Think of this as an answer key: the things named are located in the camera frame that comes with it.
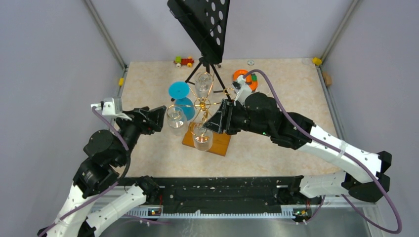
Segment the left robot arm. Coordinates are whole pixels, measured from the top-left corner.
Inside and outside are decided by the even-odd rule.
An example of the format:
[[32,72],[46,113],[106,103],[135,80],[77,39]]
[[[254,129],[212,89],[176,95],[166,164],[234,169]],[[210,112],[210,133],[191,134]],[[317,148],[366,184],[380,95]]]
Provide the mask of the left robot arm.
[[133,208],[162,199],[159,185],[150,176],[142,176],[123,195],[91,212],[96,201],[125,178],[140,135],[162,130],[167,107],[124,111],[122,118],[116,119],[118,130],[98,113],[95,106],[91,110],[109,129],[99,130],[89,138],[84,147],[87,158],[72,179],[65,203],[54,222],[38,231],[39,237],[99,237]]

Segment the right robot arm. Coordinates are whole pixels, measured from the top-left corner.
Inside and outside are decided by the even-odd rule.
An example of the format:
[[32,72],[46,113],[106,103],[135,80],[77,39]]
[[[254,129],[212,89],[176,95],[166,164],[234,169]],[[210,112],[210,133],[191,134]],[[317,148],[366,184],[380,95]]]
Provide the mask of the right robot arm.
[[244,102],[224,99],[204,127],[218,134],[247,131],[264,135],[280,147],[315,155],[339,168],[330,174],[296,177],[289,185],[295,203],[323,195],[349,195],[377,202],[389,191],[390,178],[385,172],[391,166],[390,153],[366,152],[327,133],[301,114],[284,114],[275,99],[263,93],[251,94]]

